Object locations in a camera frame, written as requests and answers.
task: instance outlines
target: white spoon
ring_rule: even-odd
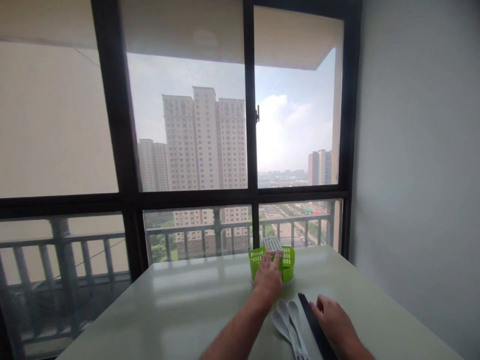
[[[305,346],[304,339],[302,338],[302,334],[300,333],[300,312],[299,312],[299,307],[297,306],[295,301],[288,302],[288,312],[290,313],[290,318],[291,318],[291,321],[293,322],[293,327],[295,328],[296,333],[298,335],[298,340],[300,340],[301,352],[303,353],[303,358],[305,360],[310,360],[307,347]]]
[[[273,311],[271,313],[271,321],[273,322],[273,325],[275,328],[278,330],[280,334],[290,343],[291,348],[293,349],[293,353],[295,354],[295,359],[300,360],[299,352],[295,348],[295,345],[292,342],[292,339],[290,338],[290,332],[285,325],[284,319],[282,318],[282,315],[278,311]]]
[[[281,319],[283,320],[283,323],[285,324],[285,327],[288,331],[288,336],[290,337],[290,343],[291,347],[293,348],[293,353],[295,354],[296,359],[300,359],[300,354],[302,354],[301,351],[299,351],[299,346],[297,345],[297,342],[295,341],[295,337],[292,336],[292,333],[290,332],[290,315],[289,315],[289,308],[287,307],[287,303],[283,300],[280,299],[276,302],[276,309],[281,315]]]

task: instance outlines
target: green utensil holder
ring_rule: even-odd
[[[294,278],[294,265],[295,265],[295,250],[291,246],[282,246],[283,256],[281,257],[280,267],[281,270],[281,279],[284,283],[291,281]],[[248,252],[248,257],[250,258],[250,273],[251,279],[255,280],[255,275],[257,275],[257,270],[259,269],[260,260],[262,256],[265,255],[265,248],[261,247],[258,249],[253,249]]]

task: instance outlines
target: apartment building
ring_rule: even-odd
[[[308,185],[330,185],[332,183],[332,152],[314,151],[308,155]]]
[[[167,177],[170,191],[247,187],[244,100],[220,98],[211,87],[193,87],[189,96],[163,95]],[[175,226],[212,225],[212,209],[174,211]],[[247,207],[222,208],[222,224],[248,219]],[[222,251],[232,251],[231,228],[222,231]],[[235,250],[246,251],[247,228],[233,229]],[[188,256],[203,254],[202,232],[189,231]],[[184,233],[175,236],[178,259],[186,257]],[[205,231],[207,255],[215,254],[215,232]]]
[[[138,158],[142,189],[144,192],[161,192],[169,190],[167,170],[167,144],[140,139]]]

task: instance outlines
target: white table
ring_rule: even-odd
[[[461,359],[328,246],[296,249],[295,283],[281,297],[300,308],[312,359],[321,359],[298,292],[336,299],[377,360]],[[157,263],[133,283],[59,360],[197,359],[252,291],[247,254]],[[267,316],[250,359],[293,359]]]

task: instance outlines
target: black window frame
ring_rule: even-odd
[[[255,100],[254,6],[343,20],[338,184],[258,189]],[[121,212],[132,282],[149,267],[144,211],[251,205],[259,229],[259,204],[342,199],[339,252],[349,259],[355,122],[360,53],[361,0],[243,0],[246,157],[248,188],[142,192],[120,0],[91,0],[101,76],[110,128],[117,193],[0,198],[0,221]],[[253,231],[253,247],[260,245]],[[0,354],[11,355],[0,311]]]

